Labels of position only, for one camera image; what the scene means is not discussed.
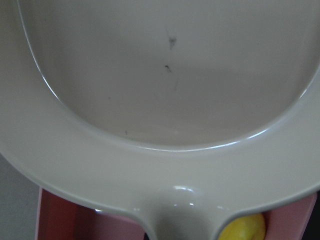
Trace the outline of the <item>beige plastic dustpan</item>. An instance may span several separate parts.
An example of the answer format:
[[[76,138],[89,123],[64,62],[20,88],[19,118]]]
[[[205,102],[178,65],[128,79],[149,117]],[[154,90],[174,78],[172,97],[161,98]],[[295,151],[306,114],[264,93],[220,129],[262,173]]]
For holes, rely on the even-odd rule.
[[[3,0],[0,152],[152,240],[320,188],[317,0]]]

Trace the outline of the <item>yellow toy potato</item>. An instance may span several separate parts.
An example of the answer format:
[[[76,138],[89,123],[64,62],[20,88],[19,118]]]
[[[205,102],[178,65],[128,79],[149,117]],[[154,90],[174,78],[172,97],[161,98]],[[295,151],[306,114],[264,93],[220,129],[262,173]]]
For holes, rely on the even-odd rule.
[[[218,240],[264,240],[266,222],[262,213],[238,217],[228,223]]]

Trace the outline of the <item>pink plastic bin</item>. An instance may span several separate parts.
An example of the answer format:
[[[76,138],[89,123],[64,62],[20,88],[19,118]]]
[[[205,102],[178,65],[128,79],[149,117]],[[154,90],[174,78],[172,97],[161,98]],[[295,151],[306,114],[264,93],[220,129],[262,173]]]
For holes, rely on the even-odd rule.
[[[300,240],[318,200],[312,194],[265,212],[267,240]],[[65,200],[44,189],[39,192],[37,240],[147,240],[135,221],[106,214]]]

